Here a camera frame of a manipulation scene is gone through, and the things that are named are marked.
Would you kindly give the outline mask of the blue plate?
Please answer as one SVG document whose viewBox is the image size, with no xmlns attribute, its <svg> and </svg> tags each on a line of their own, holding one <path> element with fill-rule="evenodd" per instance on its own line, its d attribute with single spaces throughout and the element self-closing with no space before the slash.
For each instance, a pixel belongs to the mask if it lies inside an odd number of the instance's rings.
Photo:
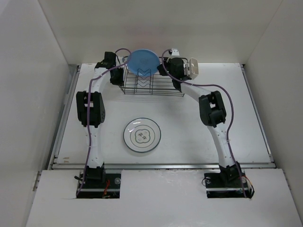
<svg viewBox="0 0 303 227">
<path fill-rule="evenodd" d="M 160 66 L 160 60 L 156 53 L 148 49 L 138 49 L 131 53 L 127 63 L 128 69 L 135 75 L 149 77 L 154 75 Z"/>
</svg>

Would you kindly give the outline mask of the white plate grey flower outline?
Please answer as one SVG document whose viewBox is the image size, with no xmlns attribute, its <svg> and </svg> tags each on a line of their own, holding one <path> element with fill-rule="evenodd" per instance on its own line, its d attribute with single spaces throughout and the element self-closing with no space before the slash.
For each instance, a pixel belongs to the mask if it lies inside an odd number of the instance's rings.
<svg viewBox="0 0 303 227">
<path fill-rule="evenodd" d="M 139 117 L 127 123 L 123 130 L 123 141 L 127 149 L 136 155 L 151 153 L 160 144 L 162 132 L 152 119 Z"/>
</svg>

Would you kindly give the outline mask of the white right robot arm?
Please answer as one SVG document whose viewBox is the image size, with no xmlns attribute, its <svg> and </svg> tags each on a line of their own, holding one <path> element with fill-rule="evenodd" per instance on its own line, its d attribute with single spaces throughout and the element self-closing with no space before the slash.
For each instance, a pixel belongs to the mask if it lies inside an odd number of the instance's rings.
<svg viewBox="0 0 303 227">
<path fill-rule="evenodd" d="M 173 66 L 174 59 L 163 56 L 160 59 L 160 72 L 165 72 L 172 79 L 174 88 L 198 102 L 200 119 L 210 131 L 218 154 L 219 168 L 221 171 L 219 174 L 220 183 L 224 186 L 231 186 L 237 179 L 235 172 L 241 171 L 240 164 L 236 161 L 230 145 L 229 132 L 234 120 L 234 107 L 231 96 L 226 89 L 219 85 L 198 85 L 190 83 L 189 76 L 185 73 L 180 73 L 180 67 L 173 69 L 173 72 L 177 74 L 172 75 L 171 70 L 167 69 L 166 66 Z M 205 89 L 209 86 L 221 89 L 226 93 L 229 99 L 231 121 L 228 126 L 225 124 L 227 112 L 222 95 L 219 91 L 211 92 Z"/>
</svg>

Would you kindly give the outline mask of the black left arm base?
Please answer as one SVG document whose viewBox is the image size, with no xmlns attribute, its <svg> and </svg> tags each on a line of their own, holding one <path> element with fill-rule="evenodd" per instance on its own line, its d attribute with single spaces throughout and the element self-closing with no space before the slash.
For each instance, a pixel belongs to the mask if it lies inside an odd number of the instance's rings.
<svg viewBox="0 0 303 227">
<path fill-rule="evenodd" d="M 101 168 L 86 167 L 85 174 L 80 173 L 74 178 L 78 181 L 77 199 L 119 199 L 121 172 L 110 173 Z"/>
</svg>

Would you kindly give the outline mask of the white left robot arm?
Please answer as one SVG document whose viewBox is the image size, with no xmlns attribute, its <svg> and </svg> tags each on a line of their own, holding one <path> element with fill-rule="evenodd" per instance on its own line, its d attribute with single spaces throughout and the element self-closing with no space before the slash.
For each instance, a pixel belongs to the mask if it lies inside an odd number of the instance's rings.
<svg viewBox="0 0 303 227">
<path fill-rule="evenodd" d="M 106 116 L 102 92 L 108 83 L 122 86 L 123 74 L 124 66 L 117 53 L 105 52 L 104 59 L 94 68 L 94 76 L 87 89 L 76 94 L 78 120 L 85 128 L 88 146 L 85 170 L 101 168 L 104 165 L 99 141 L 101 125 Z"/>
</svg>

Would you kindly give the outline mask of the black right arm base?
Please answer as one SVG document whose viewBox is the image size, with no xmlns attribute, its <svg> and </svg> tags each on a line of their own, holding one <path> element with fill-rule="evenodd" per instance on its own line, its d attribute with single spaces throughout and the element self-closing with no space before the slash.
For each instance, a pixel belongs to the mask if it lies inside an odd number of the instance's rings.
<svg viewBox="0 0 303 227">
<path fill-rule="evenodd" d="M 201 183 L 206 188 L 209 199 L 251 199 L 255 194 L 254 187 L 245 172 L 239 173 L 236 167 L 220 168 L 220 172 L 206 172 Z"/>
</svg>

